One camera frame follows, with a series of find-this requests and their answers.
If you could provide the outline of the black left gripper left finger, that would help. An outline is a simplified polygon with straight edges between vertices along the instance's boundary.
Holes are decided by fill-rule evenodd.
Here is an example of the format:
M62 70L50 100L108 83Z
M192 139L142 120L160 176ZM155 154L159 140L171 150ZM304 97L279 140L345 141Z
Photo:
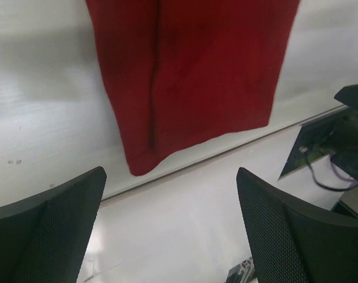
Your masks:
M107 175L98 166L0 207L0 282L76 282Z

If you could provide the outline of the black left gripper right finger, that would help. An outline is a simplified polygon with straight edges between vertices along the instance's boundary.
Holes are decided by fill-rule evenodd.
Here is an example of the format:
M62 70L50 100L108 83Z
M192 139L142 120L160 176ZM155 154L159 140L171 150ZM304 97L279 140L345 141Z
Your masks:
M358 218L312 205L243 167L237 189L259 282L358 282Z

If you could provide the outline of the dark red t shirt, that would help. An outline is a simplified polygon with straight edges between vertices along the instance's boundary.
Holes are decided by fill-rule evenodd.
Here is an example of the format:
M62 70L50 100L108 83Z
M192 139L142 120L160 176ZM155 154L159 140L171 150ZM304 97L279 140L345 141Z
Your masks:
M267 126L298 1L87 1L130 173Z

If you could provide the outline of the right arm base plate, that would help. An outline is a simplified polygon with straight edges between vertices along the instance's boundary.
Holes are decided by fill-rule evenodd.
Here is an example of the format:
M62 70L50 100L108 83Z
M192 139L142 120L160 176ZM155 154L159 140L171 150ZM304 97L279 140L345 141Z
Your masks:
M280 176L284 177L303 167L313 171L314 167L312 163L323 157L328 158L331 170L335 176L349 185L348 187L335 187L331 185L327 186L323 183L320 187L327 187L330 191L344 193L341 199L334 205L332 211L358 218L358 182L333 165L330 160L332 155L334 155L336 145L334 141L336 128L350 120L358 121L358 112L344 108L302 124Z

